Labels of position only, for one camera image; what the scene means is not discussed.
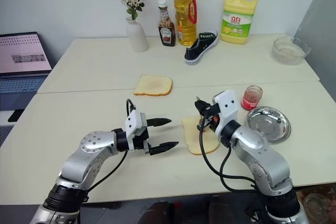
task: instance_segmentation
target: glass bowl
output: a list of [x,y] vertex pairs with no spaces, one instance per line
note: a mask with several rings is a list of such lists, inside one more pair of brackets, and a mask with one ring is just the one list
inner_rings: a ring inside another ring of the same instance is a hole
[[283,64],[296,65],[303,61],[310,50],[302,40],[285,36],[274,41],[271,55]]

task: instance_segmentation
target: yellow oil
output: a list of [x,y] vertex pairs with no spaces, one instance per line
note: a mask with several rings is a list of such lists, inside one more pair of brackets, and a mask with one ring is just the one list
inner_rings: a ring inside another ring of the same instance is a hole
[[[176,10],[176,37],[181,45],[191,46],[197,39],[196,24],[188,17],[189,3],[193,0],[174,0]],[[194,18],[194,7],[191,3],[191,16]]]

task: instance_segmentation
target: green label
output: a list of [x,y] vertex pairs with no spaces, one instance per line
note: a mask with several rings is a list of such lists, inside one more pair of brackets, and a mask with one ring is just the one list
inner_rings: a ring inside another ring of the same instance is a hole
[[246,38],[250,31],[253,14],[239,14],[224,11],[222,34]]

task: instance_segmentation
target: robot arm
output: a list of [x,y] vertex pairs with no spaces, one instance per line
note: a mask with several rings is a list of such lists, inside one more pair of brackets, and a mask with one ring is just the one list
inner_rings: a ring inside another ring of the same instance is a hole
[[78,149],[63,164],[48,198],[38,207],[30,224],[74,224],[80,206],[88,200],[90,187],[107,158],[119,152],[141,149],[154,155],[178,144],[167,142],[152,147],[148,143],[147,127],[164,125],[170,121],[164,118],[147,120],[144,113],[138,112],[131,105],[131,113],[125,120],[126,131],[96,131],[84,136]]
[[233,90],[213,97],[213,105],[197,98],[195,106],[226,147],[231,146],[237,157],[251,171],[268,216],[273,223],[309,223],[303,206],[298,202],[286,160],[269,147],[258,132],[237,122],[238,106]]

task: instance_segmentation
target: laptop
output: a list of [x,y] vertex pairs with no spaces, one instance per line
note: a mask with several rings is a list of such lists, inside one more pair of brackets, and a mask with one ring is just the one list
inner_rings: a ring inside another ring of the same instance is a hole
[[50,72],[37,32],[0,35],[0,110],[25,109]]

